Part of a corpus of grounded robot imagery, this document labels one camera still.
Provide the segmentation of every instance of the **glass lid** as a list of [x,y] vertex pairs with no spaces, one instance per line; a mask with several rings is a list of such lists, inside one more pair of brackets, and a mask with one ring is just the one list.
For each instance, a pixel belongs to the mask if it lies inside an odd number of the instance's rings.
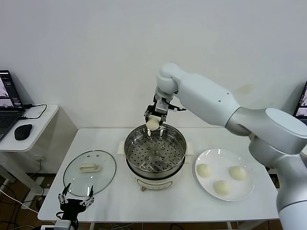
[[71,183],[68,192],[75,196],[88,196],[92,186],[96,194],[111,183],[115,171],[116,163],[109,153],[88,151],[70,162],[63,176],[64,186]]

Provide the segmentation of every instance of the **table leg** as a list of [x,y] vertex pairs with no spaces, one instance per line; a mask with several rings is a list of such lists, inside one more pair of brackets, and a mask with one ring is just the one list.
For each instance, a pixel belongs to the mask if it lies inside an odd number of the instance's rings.
[[95,223],[91,223],[91,226],[90,226],[89,230],[94,230],[94,226],[95,226]]
[[26,185],[31,190],[35,191],[38,194],[42,194],[43,188],[39,186],[34,180],[32,180],[25,172],[16,165],[11,159],[9,159],[4,154],[1,155],[0,166],[9,171],[14,177],[20,180],[21,183]]
[[[45,177],[39,176],[39,177],[36,179],[35,182],[36,182],[37,184],[41,185],[42,182],[44,181],[44,179],[45,179]],[[30,207],[31,204],[32,204],[32,202],[29,202],[29,201],[30,201],[30,200],[34,200],[34,197],[35,197],[35,196],[47,196],[47,194],[48,194],[48,192],[49,192],[49,188],[44,188],[43,190],[44,190],[43,193],[37,193],[37,192],[35,192],[35,191],[33,191],[33,190],[30,190],[29,193],[28,193],[28,195],[27,195],[27,197],[25,198],[23,204],[24,204],[25,206],[27,206],[27,207]]]
[[265,220],[261,221],[247,221],[238,226],[238,230],[252,230],[253,228],[257,227],[261,223],[265,222]]
[[16,178],[14,178],[12,175],[10,175],[8,173],[8,171],[6,171],[1,165],[0,165],[0,175],[4,178],[4,179],[8,179],[8,181],[10,183],[14,183],[16,181]]
[[9,183],[9,179],[6,179],[2,184],[0,184],[0,190],[3,191]]
[[232,230],[232,226],[231,226],[231,222],[230,221],[227,221],[227,228],[228,228],[228,230]]

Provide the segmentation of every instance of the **white wall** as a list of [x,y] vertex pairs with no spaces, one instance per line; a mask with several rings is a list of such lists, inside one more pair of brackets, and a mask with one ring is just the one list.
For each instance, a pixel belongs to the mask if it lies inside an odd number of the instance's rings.
[[[307,79],[305,0],[0,0],[0,69],[77,127],[136,127],[166,62],[281,108]],[[297,100],[300,93],[295,90]],[[177,127],[203,127],[189,112]]]

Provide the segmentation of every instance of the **laptop keyboard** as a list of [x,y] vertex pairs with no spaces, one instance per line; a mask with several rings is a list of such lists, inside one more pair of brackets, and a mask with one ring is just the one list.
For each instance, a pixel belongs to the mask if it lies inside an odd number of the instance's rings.
[[12,122],[16,121],[20,115],[0,115],[0,128],[8,128]]

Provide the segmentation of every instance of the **cable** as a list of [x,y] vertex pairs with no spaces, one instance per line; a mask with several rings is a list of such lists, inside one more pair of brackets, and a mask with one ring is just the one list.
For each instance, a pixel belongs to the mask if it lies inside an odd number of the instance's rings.
[[131,223],[131,224],[127,224],[127,225],[124,225],[124,226],[119,226],[119,225],[114,225],[112,226],[110,229],[103,229],[103,228],[99,228],[99,230],[115,230],[115,229],[124,229],[125,227],[129,227],[130,225],[132,225],[134,223]]
[[114,227],[116,226],[116,225],[115,225],[113,228],[111,228],[111,230],[125,228],[125,227],[128,227],[128,226],[132,225],[132,224],[133,224],[133,223],[127,224],[127,225],[125,225],[125,226],[119,226],[119,227],[117,227],[117,228],[114,228]]
[[[16,198],[17,196],[16,196],[16,194],[14,193],[14,191],[10,188],[10,187],[8,187],[7,185],[5,185],[5,184],[0,184],[1,186],[4,186],[4,187],[6,187],[6,188],[8,188],[12,193],[13,193],[13,195],[14,195],[14,197]],[[0,201],[0,203],[4,203],[4,204],[7,204],[7,205],[16,205],[17,203],[15,202],[15,203],[7,203],[7,202],[4,202],[4,201]]]
[[17,228],[13,228],[13,229],[9,229],[9,230],[14,230],[14,229],[20,229],[20,228],[24,228],[24,227],[31,227],[31,228],[35,228],[34,226],[32,225],[23,225],[23,226],[20,226],[20,227],[17,227]]
[[0,192],[2,192],[3,194],[5,194],[7,197],[11,198],[12,200],[14,200],[14,201],[18,202],[18,203],[19,203],[19,204],[21,204],[22,206],[26,207],[28,210],[31,210],[31,211],[33,211],[33,212],[35,212],[35,213],[37,213],[37,214],[38,214],[38,212],[36,212],[35,210],[33,210],[33,209],[31,209],[31,208],[27,207],[26,205],[24,205],[23,203],[21,203],[19,200],[16,200],[16,199],[14,199],[14,198],[10,197],[10,196],[9,196],[9,195],[7,195],[7,194],[6,194],[4,191],[0,190]]
[[[39,200],[39,199],[27,200],[27,201],[23,201],[23,203],[33,202],[33,201],[37,201],[37,200]],[[17,202],[15,202],[15,203],[7,203],[7,202],[4,202],[4,201],[0,201],[0,203],[6,204],[6,205],[16,205],[17,204]]]
[[173,226],[174,226],[174,225],[176,225],[176,226],[180,227],[180,229],[181,229],[181,230],[184,230],[184,228],[183,228],[183,227],[181,227],[179,224],[175,224],[175,223],[174,223],[174,224],[171,224],[171,228],[170,228],[170,230],[172,230],[172,228],[173,228]]
[[[2,184],[2,185],[5,186],[6,188],[8,188],[8,189],[13,193],[14,197],[17,198],[15,192],[14,192],[10,187],[8,187],[8,186],[5,185],[5,184]],[[9,228],[9,226],[10,226],[10,222],[11,222],[13,216],[14,216],[14,212],[16,211],[16,207],[17,207],[17,202],[15,202],[14,210],[13,210],[13,213],[12,213],[12,215],[11,215],[11,217],[10,217],[10,220],[8,221],[9,223],[8,223],[8,226],[6,227],[6,230],[7,230],[7,229]]]
[[37,199],[36,201],[35,201],[35,206],[36,206],[36,208],[37,208],[37,210],[40,210],[41,209],[41,205],[40,205],[40,201],[41,200],[43,200],[44,198],[43,198],[43,194],[44,194],[44,191],[45,191],[45,188],[43,188],[43,192],[42,192],[42,195],[40,195],[40,199]]
[[63,214],[63,213],[64,213],[64,212],[57,212],[57,213],[56,213],[56,217],[59,218],[59,219],[62,219],[62,217],[60,217],[59,214]]
[[[44,199],[44,198],[43,198],[44,191],[45,191],[45,188],[43,188],[43,193],[42,193],[42,195],[40,195],[40,197],[41,197],[42,199]],[[16,224],[16,221],[17,221],[17,219],[18,219],[19,210],[21,210],[21,208],[19,208],[19,209],[17,210],[16,214],[15,214],[15,224]]]
[[46,104],[25,104],[24,107],[26,109],[32,108],[32,107],[37,107],[37,106],[44,106],[44,110],[40,113],[40,115],[38,117],[27,117],[27,116],[21,116],[18,118],[18,120],[26,120],[26,119],[39,119],[43,113],[45,112],[45,110],[47,109],[47,105]]
[[39,170],[37,170],[36,172],[32,173],[29,177],[34,176],[36,173],[38,173],[39,171],[42,170],[42,160],[37,160],[37,161],[39,161]]
[[9,222],[9,221],[6,221],[6,220],[1,220],[0,223],[8,223],[8,224],[15,224],[14,222]]
[[[23,201],[26,197],[27,197],[27,194],[24,195],[24,197],[22,198],[21,201]],[[15,223],[17,223],[19,210],[21,210],[21,206],[20,205],[18,206],[17,212],[15,214]]]

